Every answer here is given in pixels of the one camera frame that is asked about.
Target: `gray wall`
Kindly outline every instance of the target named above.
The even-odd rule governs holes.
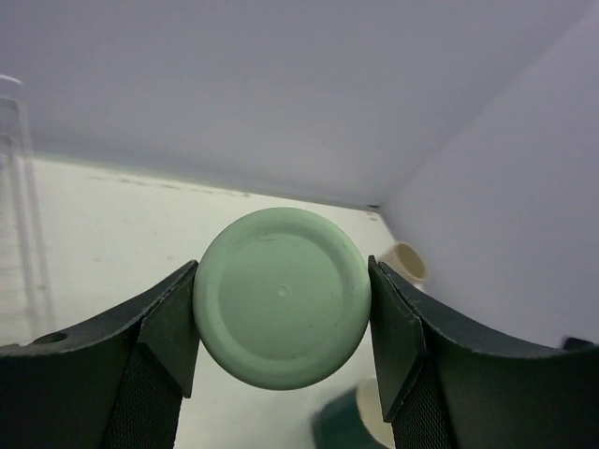
[[[595,0],[2,0],[37,148],[363,206]]]
[[[599,7],[384,206],[430,290],[524,339],[599,341]]]

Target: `wall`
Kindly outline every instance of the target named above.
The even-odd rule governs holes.
[[[337,224],[364,257],[392,237],[378,214],[302,203],[122,170],[37,160],[39,205],[59,328],[74,325],[162,280],[243,215],[297,207]],[[313,448],[310,416],[359,379],[373,377],[370,331],[327,380],[273,392],[237,381],[200,346],[194,394],[183,402],[178,448]]]
[[[596,0],[3,0],[37,149],[363,207]]]
[[[598,39],[594,7],[383,207],[436,296],[550,345],[599,341]]]

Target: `green lid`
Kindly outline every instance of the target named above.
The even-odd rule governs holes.
[[[358,347],[371,309],[352,240],[300,209],[250,213],[227,227],[197,270],[194,315],[214,359],[273,390],[328,377]]]

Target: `green round object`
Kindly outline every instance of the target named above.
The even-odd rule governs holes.
[[[329,220],[259,210],[212,242],[197,270],[194,316],[216,362],[261,388],[302,388],[358,347],[371,309],[358,248]]]

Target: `dark green cup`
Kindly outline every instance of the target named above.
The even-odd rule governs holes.
[[[329,402],[312,421],[317,449],[394,448],[391,424],[383,421],[376,379]]]

